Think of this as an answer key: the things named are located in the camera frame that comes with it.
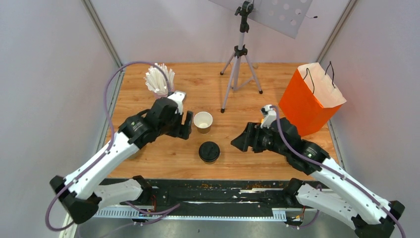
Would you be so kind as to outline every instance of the empty cup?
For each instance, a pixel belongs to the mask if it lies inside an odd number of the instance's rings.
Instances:
[[[208,112],[199,112],[194,116],[194,125],[201,134],[206,134],[210,131],[213,117]]]

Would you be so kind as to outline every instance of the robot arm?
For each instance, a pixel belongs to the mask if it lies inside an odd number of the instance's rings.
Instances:
[[[71,181],[72,186],[59,200],[76,224],[90,219],[106,206],[123,201],[141,199],[146,202],[152,187],[141,177],[136,176],[125,182],[112,185],[99,185],[122,161],[141,150],[147,143],[167,134],[172,137],[188,139],[191,133],[193,113],[188,111],[182,125],[184,92],[176,91],[167,98],[155,101],[152,108],[128,117],[114,134],[114,142],[107,151],[109,142],[79,169],[62,178],[55,176],[50,185],[56,193]],[[104,157],[81,178],[75,181],[81,171],[91,165],[100,155]]]
[[[264,119],[261,123],[249,122],[244,132],[232,140],[231,144],[241,151],[252,147],[255,153],[269,150],[286,157],[287,162],[295,169],[314,177],[316,180],[327,185],[335,191],[341,199],[331,197],[316,191],[304,182],[293,179],[288,185],[290,201],[298,202],[305,206],[311,206],[327,213],[355,229],[359,237],[390,237],[394,229],[394,223],[387,214],[359,189],[339,178],[331,171],[302,160],[284,144],[277,128],[276,113],[271,105],[261,109]],[[317,161],[329,168],[339,171],[345,178],[349,178],[364,188],[375,197],[386,210],[390,211],[397,219],[404,211],[404,206],[398,202],[389,202],[377,194],[369,191],[346,173],[329,154],[317,144],[302,140],[294,125],[286,118],[280,119],[281,129],[289,144],[299,153],[309,159]]]

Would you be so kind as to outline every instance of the bag handle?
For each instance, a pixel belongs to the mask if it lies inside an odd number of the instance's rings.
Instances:
[[[327,69],[325,70],[325,74],[324,75],[327,75],[327,71],[328,71],[328,68],[330,66],[331,66],[331,70],[332,70],[332,80],[331,80],[331,83],[332,83],[332,86],[335,88],[335,85],[334,85],[334,68],[332,67],[331,61],[329,62],[329,65],[328,65]]]
[[[311,75],[311,72],[309,71],[309,68],[306,68],[306,75],[303,78],[303,80],[305,80],[305,78],[308,75],[308,73],[309,73],[309,77],[311,77],[311,81],[312,81],[312,87],[313,87],[312,94],[314,94],[314,92],[315,92],[315,84],[314,84],[314,80],[312,79],[312,75]]]

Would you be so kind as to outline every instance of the tripod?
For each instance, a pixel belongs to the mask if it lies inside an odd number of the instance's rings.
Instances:
[[[242,4],[242,7],[238,7],[238,9],[236,9],[236,12],[235,12],[235,16],[237,16],[238,14],[241,15],[241,26],[239,28],[239,31],[241,32],[241,34],[239,35],[239,44],[235,46],[233,54],[230,56],[228,62],[226,63],[222,71],[220,72],[220,75],[223,75],[225,70],[227,69],[227,66],[235,57],[235,61],[233,62],[233,66],[232,66],[232,72],[230,73],[229,83],[227,84],[227,89],[226,89],[226,94],[224,96],[222,109],[220,110],[221,113],[224,113],[224,109],[226,108],[226,103],[227,103],[227,97],[229,95],[229,91],[231,88],[233,89],[233,91],[237,91],[238,89],[243,87],[245,84],[249,83],[251,80],[255,80],[255,83],[257,84],[257,87],[258,87],[258,91],[260,92],[260,94],[263,93],[263,90],[261,89],[261,86],[260,86],[260,82],[258,81],[258,78],[255,75],[254,68],[252,67],[251,60],[248,57],[248,50],[245,48],[245,45],[244,45],[245,33],[248,33],[249,31],[249,25],[247,23],[247,19],[248,19],[248,15],[252,12],[253,9],[254,9],[254,5],[252,3],[249,3],[248,1],[244,1],[244,3]],[[252,73],[252,77],[249,78],[246,82],[244,82],[238,87],[237,85],[238,85],[238,77],[239,77],[239,67],[241,64],[242,56],[245,56],[245,59],[247,60],[248,66]]]

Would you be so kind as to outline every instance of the gray floor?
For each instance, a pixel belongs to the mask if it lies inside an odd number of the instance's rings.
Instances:
[[[305,213],[305,220],[312,219],[314,212]],[[82,238],[99,238],[115,228],[132,223],[129,219],[92,218],[80,225]],[[162,220],[140,227],[128,226],[107,238],[356,238],[354,231],[338,220],[320,214],[309,228],[294,230],[278,222],[221,222]]]

